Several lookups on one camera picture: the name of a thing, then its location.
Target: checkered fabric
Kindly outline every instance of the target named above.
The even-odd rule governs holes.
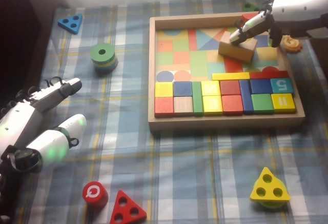
[[[236,129],[151,135],[147,121],[149,18],[239,12],[245,0],[181,0],[77,10],[58,9],[43,78],[78,77],[83,87],[49,112],[59,124],[81,113],[88,126],[78,147],[48,173],[26,177],[15,223],[109,223],[125,191],[147,223],[328,223],[327,82],[308,41],[289,55],[306,120],[293,129]],[[260,5],[265,0],[247,0]],[[83,14],[78,35],[56,21]],[[99,43],[115,45],[118,67],[97,76],[90,59]],[[250,201],[263,167],[281,179],[291,201],[268,211]],[[101,211],[86,207],[84,185],[109,193]]]

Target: table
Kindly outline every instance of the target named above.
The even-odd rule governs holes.
[[[328,223],[327,82],[308,41],[290,55],[306,113],[293,129],[238,129],[151,135],[147,121],[149,18],[238,12],[245,0],[182,0],[78,10],[58,9],[43,78],[78,77],[83,87],[46,117],[51,125],[81,113],[88,127],[53,171],[27,176],[17,223],[109,223],[117,191],[148,214],[147,223]],[[247,0],[260,4],[264,0]],[[56,20],[82,13],[78,35]],[[99,77],[92,46],[115,45],[118,67]],[[291,201],[266,211],[249,200],[263,167],[281,179]],[[84,185],[109,193],[102,211],[88,209]]]

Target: wooden puzzle board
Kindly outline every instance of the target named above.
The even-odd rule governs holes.
[[[286,54],[268,47],[268,34],[258,35],[257,49],[250,64],[218,54],[219,40],[242,13],[153,17],[150,20],[149,110],[152,131],[232,127],[295,126],[304,111]],[[212,80],[213,73],[258,72],[275,68],[288,70],[294,87],[294,114],[169,117],[154,116],[155,82],[200,82]]]

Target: blue triangle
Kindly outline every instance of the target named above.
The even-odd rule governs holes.
[[[199,50],[200,51],[219,50],[219,42],[212,38]]]
[[[58,25],[67,31],[78,34],[82,22],[82,14],[73,15],[58,20]]]
[[[197,37],[197,49],[199,50],[203,45],[205,45],[208,41],[212,38],[209,37],[207,34],[203,33],[200,30],[196,30],[196,37]]]

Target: wooden frame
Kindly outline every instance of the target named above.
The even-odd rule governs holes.
[[[243,13],[225,13],[208,15],[165,16],[150,18],[149,39],[149,87],[148,87],[148,123],[151,131],[220,129],[249,127],[291,127],[301,124],[305,118],[303,106],[292,75],[288,58],[283,48],[276,48],[280,70],[287,70],[292,80],[296,113],[273,115],[243,116],[203,116],[155,118],[155,57],[156,30],[233,27]]]

